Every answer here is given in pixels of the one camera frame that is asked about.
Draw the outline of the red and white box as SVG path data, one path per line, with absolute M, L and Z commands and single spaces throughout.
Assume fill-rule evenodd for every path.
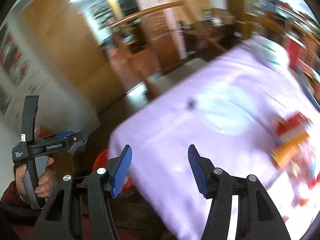
M 304 58 L 306 55 L 306 46 L 296 38 L 286 34 L 283 41 L 283 47 L 289 56 L 289 67 L 296 72 L 299 59 Z

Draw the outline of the orange medicine box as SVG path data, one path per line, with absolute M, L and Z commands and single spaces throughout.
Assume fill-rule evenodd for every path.
M 284 169 L 298 153 L 298 147 L 309 138 L 307 132 L 302 132 L 272 151 L 271 157 L 277 169 Z

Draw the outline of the red plastic trash basket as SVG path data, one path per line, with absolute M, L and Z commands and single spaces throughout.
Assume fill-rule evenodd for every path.
M 93 164 L 93 171 L 96 171 L 99 168 L 106 168 L 112 175 L 115 175 L 116 166 L 114 163 L 112 165 L 108 165 L 109 162 L 108 158 L 108 150 L 103 150 L 103 152 L 99 153 L 98 156 L 95 158 L 94 164 Z M 134 187 L 134 183 L 131 179 L 131 177 L 127 174 L 123 183 L 122 190 L 128 190 L 130 188 Z

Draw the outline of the wooden chair left side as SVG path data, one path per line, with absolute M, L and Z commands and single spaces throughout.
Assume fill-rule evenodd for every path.
M 131 90 L 140 82 L 147 81 L 148 77 L 153 74 L 166 73 L 183 62 L 176 53 L 174 46 L 169 44 L 171 35 L 165 34 L 153 37 L 151 35 L 151 25 L 147 23 L 145 18 L 147 14 L 174 7 L 181 7 L 184 14 L 192 20 L 196 37 L 202 38 L 207 44 L 214 46 L 220 52 L 226 51 L 218 43 L 218 39 L 210 37 L 203 24 L 196 21 L 185 0 L 174 1 L 122 17 L 108 25 L 112 32 L 112 45 L 107 46 L 107 57 L 125 92 Z M 137 24 L 142 38 L 137 41 L 142 42 L 138 46 L 134 43 L 124 42 L 120 35 L 128 28 L 127 24 L 136 19 L 140 20 L 142 24 Z

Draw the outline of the purple tablecloth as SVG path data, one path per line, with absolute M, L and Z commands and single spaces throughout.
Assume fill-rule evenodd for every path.
M 276 119 L 296 112 L 312 121 L 317 144 L 319 112 L 295 78 L 261 64 L 239 45 L 120 124 L 111 134 L 109 156 L 132 147 L 130 176 L 178 239 L 200 239 L 210 210 L 189 165 L 190 145 L 232 176 L 256 175 L 287 217 L 290 237 L 300 239 L 319 212 L 319 188 L 308 192 L 270 157 Z

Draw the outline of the red snack wrapper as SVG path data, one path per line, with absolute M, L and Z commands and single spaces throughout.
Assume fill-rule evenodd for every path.
M 304 125 L 309 125 L 310 119 L 307 118 L 300 112 L 295 112 L 287 119 L 278 117 L 275 123 L 275 133 L 276 136 L 280 137 L 285 133 L 297 128 L 303 127 Z

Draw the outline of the white ceramic lidded jar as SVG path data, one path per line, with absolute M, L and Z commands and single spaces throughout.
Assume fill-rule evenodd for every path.
M 290 59 L 287 51 L 281 45 L 263 36 L 254 35 L 246 41 L 255 58 L 272 69 L 286 68 Z

